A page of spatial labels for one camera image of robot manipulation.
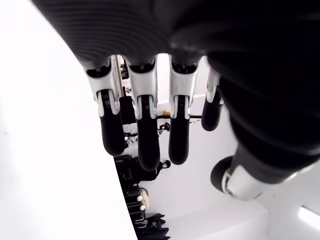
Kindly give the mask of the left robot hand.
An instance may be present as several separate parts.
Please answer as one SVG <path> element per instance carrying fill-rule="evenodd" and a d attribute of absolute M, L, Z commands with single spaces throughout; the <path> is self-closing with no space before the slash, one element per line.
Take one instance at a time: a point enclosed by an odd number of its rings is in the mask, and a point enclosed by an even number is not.
<path fill-rule="evenodd" d="M 131 81 L 141 166 L 160 161 L 157 56 L 169 55 L 169 158 L 189 153 L 199 61 L 209 76 L 201 116 L 213 131 L 223 106 L 238 141 L 211 183 L 252 200 L 320 160 L 320 3 L 317 0 L 36 0 L 84 68 L 105 150 L 124 150 L 113 57 Z"/>

